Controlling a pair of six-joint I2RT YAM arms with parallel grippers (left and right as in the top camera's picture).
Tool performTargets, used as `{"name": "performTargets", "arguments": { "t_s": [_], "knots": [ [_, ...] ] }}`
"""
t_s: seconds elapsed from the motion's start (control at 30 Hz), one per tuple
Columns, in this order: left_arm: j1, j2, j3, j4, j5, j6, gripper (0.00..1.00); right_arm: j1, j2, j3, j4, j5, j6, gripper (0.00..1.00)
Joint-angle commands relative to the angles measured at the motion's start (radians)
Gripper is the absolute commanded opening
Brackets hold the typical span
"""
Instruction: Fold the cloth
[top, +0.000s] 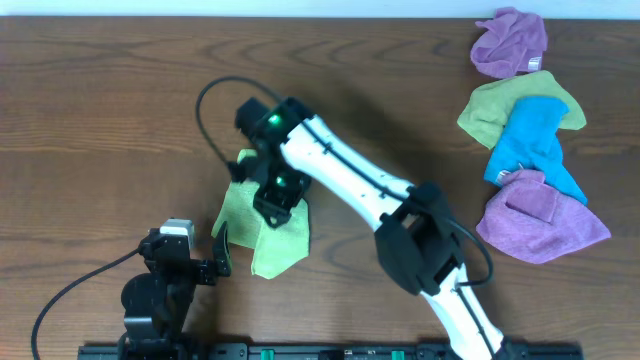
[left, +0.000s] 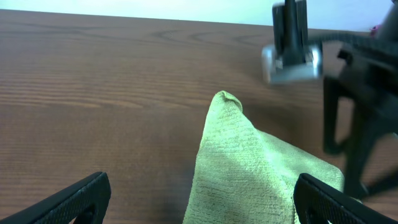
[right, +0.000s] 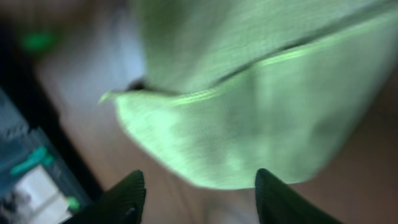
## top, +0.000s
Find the light green cloth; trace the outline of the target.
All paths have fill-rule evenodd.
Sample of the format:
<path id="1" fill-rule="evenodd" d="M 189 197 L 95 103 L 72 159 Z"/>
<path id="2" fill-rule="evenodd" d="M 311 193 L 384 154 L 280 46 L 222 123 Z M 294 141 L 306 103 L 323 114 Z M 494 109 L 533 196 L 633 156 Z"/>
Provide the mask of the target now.
<path id="1" fill-rule="evenodd" d="M 228 242 L 254 250 L 252 274 L 273 279 L 309 255 L 309 208 L 301 199 L 286 224 L 271 228 L 253 207 L 258 188 L 254 181 L 231 182 L 211 235 L 227 223 Z"/>

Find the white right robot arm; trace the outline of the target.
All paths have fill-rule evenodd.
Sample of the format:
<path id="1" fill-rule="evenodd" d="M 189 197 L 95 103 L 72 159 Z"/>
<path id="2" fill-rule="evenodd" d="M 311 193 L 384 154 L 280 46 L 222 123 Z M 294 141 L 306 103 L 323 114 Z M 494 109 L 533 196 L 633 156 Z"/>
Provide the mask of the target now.
<path id="1" fill-rule="evenodd" d="M 283 222 L 316 180 L 338 196 L 374 233 L 380 266 L 400 288 L 423 297 L 461 359 L 498 359 L 504 336 L 479 304 L 478 281 L 467 274 L 463 241 L 479 240 L 451 214 L 432 183 L 395 177 L 342 142 L 295 98 L 273 108 L 252 98 L 238 109 L 236 127 L 255 146 L 266 192 L 255 208 Z"/>

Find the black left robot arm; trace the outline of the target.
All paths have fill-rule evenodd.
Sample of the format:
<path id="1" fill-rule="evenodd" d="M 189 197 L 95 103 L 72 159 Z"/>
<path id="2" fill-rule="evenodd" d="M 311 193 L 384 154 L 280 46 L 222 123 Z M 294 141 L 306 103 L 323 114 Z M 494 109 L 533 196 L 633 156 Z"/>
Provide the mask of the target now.
<path id="1" fill-rule="evenodd" d="M 126 332 L 118 359 L 206 359 L 206 348 L 183 333 L 196 287 L 214 286 L 231 275 L 228 226 L 214 237 L 213 258 L 193 259 L 193 223 L 169 219 L 149 230 L 136 251 L 148 271 L 129 280 L 121 293 Z"/>

